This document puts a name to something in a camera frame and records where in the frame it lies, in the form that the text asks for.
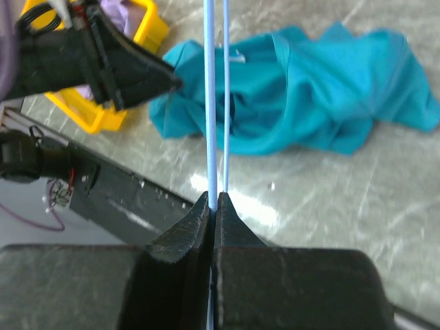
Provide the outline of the teal t shirt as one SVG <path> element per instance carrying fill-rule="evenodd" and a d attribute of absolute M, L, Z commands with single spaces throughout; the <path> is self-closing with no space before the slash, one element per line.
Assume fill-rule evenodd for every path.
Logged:
<path fill-rule="evenodd" d="M 354 35 L 334 23 L 316 39 L 289 26 L 215 50 L 217 135 L 230 100 L 230 152 L 267 155 L 299 145 L 353 154 L 377 121 L 431 132 L 439 102 L 406 37 Z"/>

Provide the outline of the yellow plastic tray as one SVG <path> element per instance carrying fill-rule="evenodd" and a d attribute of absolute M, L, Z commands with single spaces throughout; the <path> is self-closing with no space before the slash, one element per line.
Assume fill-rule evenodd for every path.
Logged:
<path fill-rule="evenodd" d="M 27 1 L 21 15 L 32 6 L 44 1 Z M 132 1 L 145 8 L 144 18 L 133 42 L 156 56 L 162 41 L 168 34 L 168 26 L 160 18 L 153 1 Z M 110 102 L 97 104 L 88 86 L 70 87 L 44 94 L 69 116 L 81 129 L 94 134 L 101 131 L 117 131 L 131 108 L 118 111 Z"/>

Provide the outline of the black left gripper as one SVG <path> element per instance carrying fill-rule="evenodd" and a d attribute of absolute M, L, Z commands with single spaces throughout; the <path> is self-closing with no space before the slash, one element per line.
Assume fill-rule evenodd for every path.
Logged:
<path fill-rule="evenodd" d="M 44 1 L 3 19 L 1 99 L 88 86 L 118 111 L 182 87 L 175 68 L 123 35 L 98 1 Z"/>

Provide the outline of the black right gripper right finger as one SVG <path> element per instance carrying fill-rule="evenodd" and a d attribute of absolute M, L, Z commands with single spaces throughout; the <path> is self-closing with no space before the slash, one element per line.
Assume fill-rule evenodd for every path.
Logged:
<path fill-rule="evenodd" d="M 214 236 L 215 329 L 394 329 L 393 308 L 359 250 L 275 247 L 219 195 Z"/>

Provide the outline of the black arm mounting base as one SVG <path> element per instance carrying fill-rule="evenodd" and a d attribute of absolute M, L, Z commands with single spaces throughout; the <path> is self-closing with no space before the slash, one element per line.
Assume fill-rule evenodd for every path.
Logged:
<path fill-rule="evenodd" d="M 193 206 L 9 108 L 1 111 L 1 179 L 41 190 L 55 221 L 66 210 L 125 243 L 152 241 Z"/>

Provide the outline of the blue wire hanger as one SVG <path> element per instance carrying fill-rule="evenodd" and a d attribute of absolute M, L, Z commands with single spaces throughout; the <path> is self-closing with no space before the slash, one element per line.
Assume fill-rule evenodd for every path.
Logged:
<path fill-rule="evenodd" d="M 223 1 L 223 36 L 225 60 L 225 120 L 228 122 L 230 105 L 229 79 L 229 1 Z M 203 1 L 203 42 L 204 42 L 204 81 L 205 81 L 205 106 L 206 106 L 206 155 L 207 155 L 207 180 L 208 180 L 208 206 L 210 209 L 209 221 L 211 241 L 214 239 L 215 220 L 217 212 L 217 130 L 216 130 L 216 93 L 215 93 L 215 2 Z M 216 329 L 215 326 L 215 291 L 214 270 L 210 269 L 210 289 L 208 298 L 207 329 Z"/>

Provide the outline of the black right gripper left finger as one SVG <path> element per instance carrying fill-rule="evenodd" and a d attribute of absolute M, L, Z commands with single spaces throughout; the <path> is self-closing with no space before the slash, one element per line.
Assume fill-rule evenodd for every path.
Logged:
<path fill-rule="evenodd" d="M 188 214 L 150 242 L 128 280 L 119 329 L 205 329 L 210 209 L 204 192 Z"/>

